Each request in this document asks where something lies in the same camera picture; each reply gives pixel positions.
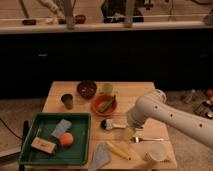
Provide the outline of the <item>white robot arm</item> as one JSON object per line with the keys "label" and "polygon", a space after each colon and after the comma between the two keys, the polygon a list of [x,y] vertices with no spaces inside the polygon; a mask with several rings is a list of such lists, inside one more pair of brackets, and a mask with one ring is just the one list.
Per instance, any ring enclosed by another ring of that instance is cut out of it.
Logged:
{"label": "white robot arm", "polygon": [[165,93],[159,89],[138,97],[126,113],[128,125],[139,128],[153,118],[213,149],[213,121],[170,107],[166,100]]}

